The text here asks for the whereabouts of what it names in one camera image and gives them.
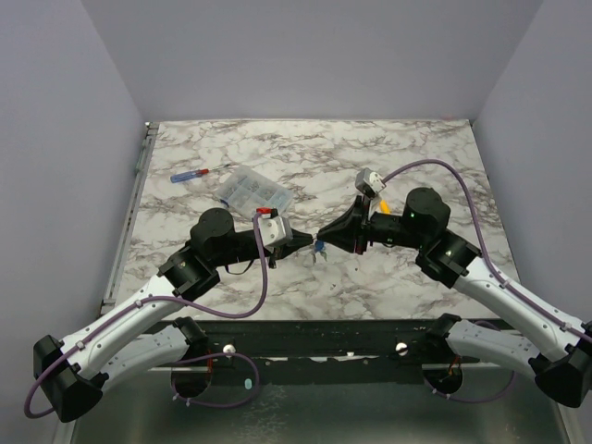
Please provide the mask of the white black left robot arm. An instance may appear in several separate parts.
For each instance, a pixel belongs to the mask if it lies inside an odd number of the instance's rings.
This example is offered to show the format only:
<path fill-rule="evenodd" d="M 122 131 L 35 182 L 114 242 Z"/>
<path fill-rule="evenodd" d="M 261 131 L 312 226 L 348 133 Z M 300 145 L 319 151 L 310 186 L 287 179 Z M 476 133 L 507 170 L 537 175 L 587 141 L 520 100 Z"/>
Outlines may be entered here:
<path fill-rule="evenodd" d="M 236 231 L 224 208 L 205 211 L 191 228 L 190 238 L 158 268 L 132 297 L 108 314 L 62 339 L 47 335 L 33 347 L 35 381 L 24 405 L 30 419 L 39 418 L 31 401 L 41 390 L 63 423 L 89 412 L 108 389 L 123 379 L 162 364 L 212 364 L 238 358 L 234 345 L 211 345 L 206 334 L 188 317 L 150 335 L 148 329 L 182 308 L 190 307 L 229 319 L 231 315 L 197 303 L 219 281 L 219 268 L 259 262 L 264 300 L 268 269 L 301 248 L 312 235 L 294 230 L 277 209 L 261 208 L 253 228 Z"/>

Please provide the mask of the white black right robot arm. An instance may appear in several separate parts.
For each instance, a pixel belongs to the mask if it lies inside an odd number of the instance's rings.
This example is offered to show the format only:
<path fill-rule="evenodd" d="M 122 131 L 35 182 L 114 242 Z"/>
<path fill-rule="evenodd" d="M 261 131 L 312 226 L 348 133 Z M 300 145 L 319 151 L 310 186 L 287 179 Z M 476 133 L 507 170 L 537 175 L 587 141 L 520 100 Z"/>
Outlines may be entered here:
<path fill-rule="evenodd" d="M 320 241 L 362 254 L 373 243 L 418 251 L 421 271 L 478 301 L 515 329 L 480 327 L 444 314 L 428 331 L 426 354 L 445 362 L 452 355 L 496 364 L 535 381 L 549 398 L 576 408 L 591 389 L 591 326 L 540 300 L 487 265 L 484 253 L 448 228 L 450 207 L 429 188 L 411 190 L 401 215 L 371 213 L 359 196 L 318 232 Z"/>

